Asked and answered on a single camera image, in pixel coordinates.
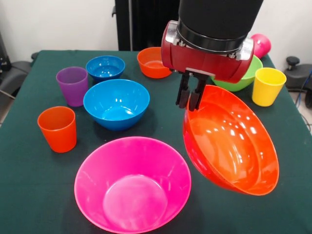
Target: light green bowl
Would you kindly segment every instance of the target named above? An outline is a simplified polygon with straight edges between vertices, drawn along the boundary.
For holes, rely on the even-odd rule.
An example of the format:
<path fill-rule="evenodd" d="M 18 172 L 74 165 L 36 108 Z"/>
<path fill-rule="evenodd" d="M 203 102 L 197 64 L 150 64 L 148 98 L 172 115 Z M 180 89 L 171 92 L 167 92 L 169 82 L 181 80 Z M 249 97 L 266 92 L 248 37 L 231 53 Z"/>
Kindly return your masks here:
<path fill-rule="evenodd" d="M 224 88 L 226 90 L 229 90 L 231 92 L 237 92 L 242 90 L 243 88 L 246 88 L 248 85 L 250 85 L 254 81 L 255 72 L 262 68 L 262 62 L 256 55 L 253 56 L 253 60 L 246 72 L 246 74 L 243 76 L 243 78 L 236 84 L 223 82 L 215 80 L 214 77 L 211 77 L 212 81 L 221 88 Z"/>

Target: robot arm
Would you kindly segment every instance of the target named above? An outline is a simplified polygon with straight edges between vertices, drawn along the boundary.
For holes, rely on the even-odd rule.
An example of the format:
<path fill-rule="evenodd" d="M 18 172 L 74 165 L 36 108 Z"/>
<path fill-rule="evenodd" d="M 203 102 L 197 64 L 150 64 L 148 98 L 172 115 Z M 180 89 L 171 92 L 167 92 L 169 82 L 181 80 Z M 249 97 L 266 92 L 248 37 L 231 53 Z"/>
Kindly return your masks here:
<path fill-rule="evenodd" d="M 182 80 L 176 104 L 199 108 L 206 79 L 237 83 L 253 58 L 254 42 L 247 38 L 263 0 L 181 0 L 179 21 L 170 21 L 164 31 L 163 64 L 180 72 Z M 188 88 L 190 76 L 197 88 Z"/>

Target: yellow cup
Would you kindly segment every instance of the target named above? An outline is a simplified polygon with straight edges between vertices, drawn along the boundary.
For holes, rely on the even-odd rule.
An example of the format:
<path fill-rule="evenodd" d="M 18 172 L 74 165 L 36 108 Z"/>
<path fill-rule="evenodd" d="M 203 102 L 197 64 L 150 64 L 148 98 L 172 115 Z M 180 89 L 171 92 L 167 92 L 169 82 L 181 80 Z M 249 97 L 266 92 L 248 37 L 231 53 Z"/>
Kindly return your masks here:
<path fill-rule="evenodd" d="M 253 84 L 253 102 L 259 106 L 271 106 L 285 82 L 286 76 L 277 69 L 258 69 Z"/>

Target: blue bowl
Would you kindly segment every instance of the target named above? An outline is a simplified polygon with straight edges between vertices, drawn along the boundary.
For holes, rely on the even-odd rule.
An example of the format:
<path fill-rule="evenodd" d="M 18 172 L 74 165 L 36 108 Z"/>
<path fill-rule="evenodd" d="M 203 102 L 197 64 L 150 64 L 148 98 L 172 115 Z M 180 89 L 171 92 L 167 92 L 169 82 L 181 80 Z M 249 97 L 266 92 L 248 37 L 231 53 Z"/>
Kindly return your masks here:
<path fill-rule="evenodd" d="M 86 70 L 96 81 L 119 78 L 125 70 L 125 62 L 116 56 L 100 56 L 91 59 Z"/>
<path fill-rule="evenodd" d="M 96 84 L 83 99 L 84 108 L 92 118 L 113 131 L 125 130 L 136 124 L 149 103 L 147 89 L 127 79 L 112 79 Z"/>

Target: red bowl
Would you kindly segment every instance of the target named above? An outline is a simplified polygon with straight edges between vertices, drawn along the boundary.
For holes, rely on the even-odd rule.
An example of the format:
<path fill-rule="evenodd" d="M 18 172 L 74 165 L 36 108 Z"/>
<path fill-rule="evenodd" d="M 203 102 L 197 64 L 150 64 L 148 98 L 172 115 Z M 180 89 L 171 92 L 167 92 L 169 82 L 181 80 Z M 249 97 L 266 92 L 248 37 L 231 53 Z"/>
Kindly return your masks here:
<path fill-rule="evenodd" d="M 199 110 L 185 112 L 183 137 L 192 163 L 218 186 L 250 195 L 276 187 L 279 166 L 272 140 L 231 92 L 207 85 Z"/>
<path fill-rule="evenodd" d="M 162 64 L 161 47 L 149 47 L 140 51 L 137 61 L 141 72 L 147 77 L 160 79 L 165 78 L 172 72 Z"/>

